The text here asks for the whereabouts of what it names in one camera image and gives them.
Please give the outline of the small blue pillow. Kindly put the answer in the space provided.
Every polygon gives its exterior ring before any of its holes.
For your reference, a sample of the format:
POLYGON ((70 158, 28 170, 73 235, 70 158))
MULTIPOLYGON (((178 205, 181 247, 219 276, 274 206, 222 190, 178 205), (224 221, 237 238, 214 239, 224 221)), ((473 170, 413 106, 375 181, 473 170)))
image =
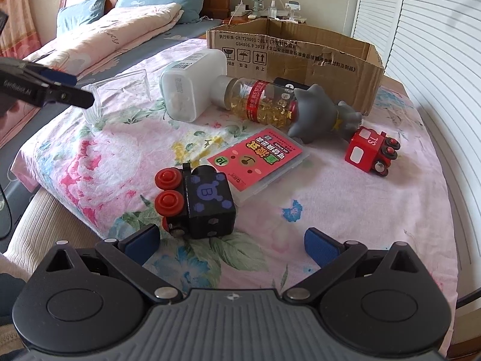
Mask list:
POLYGON ((60 8, 56 17, 56 35, 99 20, 104 15, 105 2, 106 0, 85 0, 60 8))

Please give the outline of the wooden nightstand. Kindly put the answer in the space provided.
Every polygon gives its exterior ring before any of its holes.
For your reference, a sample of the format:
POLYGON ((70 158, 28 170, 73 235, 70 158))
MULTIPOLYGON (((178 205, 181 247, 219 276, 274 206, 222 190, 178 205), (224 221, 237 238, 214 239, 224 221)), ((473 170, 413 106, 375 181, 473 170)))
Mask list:
POLYGON ((222 21, 225 25, 244 24, 258 19, 265 19, 266 16, 257 16, 253 13, 246 14, 244 16, 230 16, 222 21))

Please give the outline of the red toy train car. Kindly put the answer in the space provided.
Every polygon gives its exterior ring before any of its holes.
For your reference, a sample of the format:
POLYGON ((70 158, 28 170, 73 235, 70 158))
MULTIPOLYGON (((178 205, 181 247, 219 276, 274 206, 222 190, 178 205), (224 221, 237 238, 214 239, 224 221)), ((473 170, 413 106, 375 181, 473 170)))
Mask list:
POLYGON ((366 173, 386 177, 392 161, 398 157, 400 142, 374 129, 361 126, 355 132, 345 155, 345 161, 366 173))

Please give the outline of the pink folded quilt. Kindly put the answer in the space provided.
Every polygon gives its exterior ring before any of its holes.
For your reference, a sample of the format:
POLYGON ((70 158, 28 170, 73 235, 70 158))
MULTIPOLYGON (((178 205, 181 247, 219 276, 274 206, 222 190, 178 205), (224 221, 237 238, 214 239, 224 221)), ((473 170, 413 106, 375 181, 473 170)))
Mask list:
POLYGON ((175 2, 114 8, 94 23, 62 33, 24 59, 82 78, 172 29, 183 13, 175 2))

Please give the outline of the white phone stand gadget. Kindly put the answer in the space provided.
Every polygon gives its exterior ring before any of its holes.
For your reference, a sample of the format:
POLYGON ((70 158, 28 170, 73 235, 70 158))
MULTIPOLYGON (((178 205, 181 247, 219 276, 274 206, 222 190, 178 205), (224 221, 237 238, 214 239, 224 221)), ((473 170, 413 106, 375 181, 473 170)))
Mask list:
POLYGON ((297 23, 305 23, 306 18, 300 16, 301 4, 295 0, 289 0, 285 5, 285 10, 288 13, 287 19, 297 23))

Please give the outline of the clear plastic cup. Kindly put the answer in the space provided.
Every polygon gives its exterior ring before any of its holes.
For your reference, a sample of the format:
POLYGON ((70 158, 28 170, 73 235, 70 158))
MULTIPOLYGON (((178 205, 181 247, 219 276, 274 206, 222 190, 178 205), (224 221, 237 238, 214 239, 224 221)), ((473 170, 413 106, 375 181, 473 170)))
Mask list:
POLYGON ((109 108, 124 109, 151 103, 148 73, 145 69, 121 73, 115 77, 83 86, 84 91, 94 95, 94 103, 83 110, 86 122, 94 125, 101 121, 103 112, 109 108))

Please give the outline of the fish oil capsule bottle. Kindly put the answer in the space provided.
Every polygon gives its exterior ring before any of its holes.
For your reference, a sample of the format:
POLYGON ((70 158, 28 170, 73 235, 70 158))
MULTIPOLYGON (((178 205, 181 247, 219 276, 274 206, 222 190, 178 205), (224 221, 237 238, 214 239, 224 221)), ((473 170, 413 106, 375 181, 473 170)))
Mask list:
POLYGON ((293 88, 264 80, 219 76, 210 98, 239 118, 262 125, 287 128, 297 117, 293 88))

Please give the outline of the white plastic square container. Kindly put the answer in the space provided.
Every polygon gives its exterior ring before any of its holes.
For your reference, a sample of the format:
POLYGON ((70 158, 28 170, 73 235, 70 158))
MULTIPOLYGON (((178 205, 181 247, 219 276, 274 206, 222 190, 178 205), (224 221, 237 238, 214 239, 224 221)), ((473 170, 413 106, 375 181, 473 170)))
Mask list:
POLYGON ((194 122, 211 105, 211 86, 226 74, 227 58, 217 49, 204 49, 170 63, 159 78, 170 118, 194 122))

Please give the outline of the white louvered wardrobe door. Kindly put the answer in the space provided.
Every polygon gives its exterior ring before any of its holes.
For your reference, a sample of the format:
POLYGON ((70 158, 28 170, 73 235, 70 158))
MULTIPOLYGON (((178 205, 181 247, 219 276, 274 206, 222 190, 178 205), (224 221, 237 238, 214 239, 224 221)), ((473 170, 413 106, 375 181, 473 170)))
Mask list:
POLYGON ((458 293, 480 289, 480 0, 357 0, 351 34, 378 50, 435 146, 448 184, 458 293))

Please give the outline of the red refill box clear case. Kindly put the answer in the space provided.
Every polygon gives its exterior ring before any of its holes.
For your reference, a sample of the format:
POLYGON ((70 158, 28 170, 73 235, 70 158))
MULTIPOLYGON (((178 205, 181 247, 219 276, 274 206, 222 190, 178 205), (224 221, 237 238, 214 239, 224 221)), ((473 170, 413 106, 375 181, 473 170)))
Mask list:
POLYGON ((206 161, 226 175, 234 202, 241 206, 307 157, 300 143, 269 125, 206 161))

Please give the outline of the small clear spray bottle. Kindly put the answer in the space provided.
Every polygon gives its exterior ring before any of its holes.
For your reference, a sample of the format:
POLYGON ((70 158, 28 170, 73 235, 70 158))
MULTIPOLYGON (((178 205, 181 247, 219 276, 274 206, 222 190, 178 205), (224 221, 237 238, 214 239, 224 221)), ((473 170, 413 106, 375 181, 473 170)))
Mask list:
POLYGON ((271 1, 271 5, 268 8, 268 17, 272 18, 272 19, 277 18, 277 7, 276 7, 276 1, 275 0, 271 1))

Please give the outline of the brown cardboard box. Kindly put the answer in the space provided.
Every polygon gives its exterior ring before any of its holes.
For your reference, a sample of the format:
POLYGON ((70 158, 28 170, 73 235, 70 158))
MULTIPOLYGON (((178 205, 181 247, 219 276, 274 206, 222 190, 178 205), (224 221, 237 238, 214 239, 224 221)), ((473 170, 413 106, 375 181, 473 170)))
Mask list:
POLYGON ((213 28, 207 46, 226 55, 228 75, 273 82, 318 84, 331 100, 364 116, 372 110, 384 74, 374 45, 306 24, 272 19, 213 28))

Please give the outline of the grey rubber cat toy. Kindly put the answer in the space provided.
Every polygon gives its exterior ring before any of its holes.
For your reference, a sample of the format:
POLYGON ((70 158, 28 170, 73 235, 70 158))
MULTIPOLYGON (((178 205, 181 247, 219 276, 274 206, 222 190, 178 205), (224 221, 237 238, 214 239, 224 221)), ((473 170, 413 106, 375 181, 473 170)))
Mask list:
POLYGON ((313 84, 307 90, 295 88, 296 115, 288 129, 288 136, 304 144, 335 135, 350 141, 360 128, 363 115, 344 101, 332 102, 324 89, 313 84))

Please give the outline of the black toy train block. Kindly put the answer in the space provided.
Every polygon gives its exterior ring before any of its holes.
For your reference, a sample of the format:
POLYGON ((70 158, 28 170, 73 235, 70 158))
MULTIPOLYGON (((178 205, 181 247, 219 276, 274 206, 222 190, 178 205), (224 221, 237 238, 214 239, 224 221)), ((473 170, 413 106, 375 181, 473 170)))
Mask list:
POLYGON ((213 166, 164 168, 156 173, 155 184, 161 192, 154 207, 171 236, 205 239, 233 232, 236 206, 228 179, 213 166))

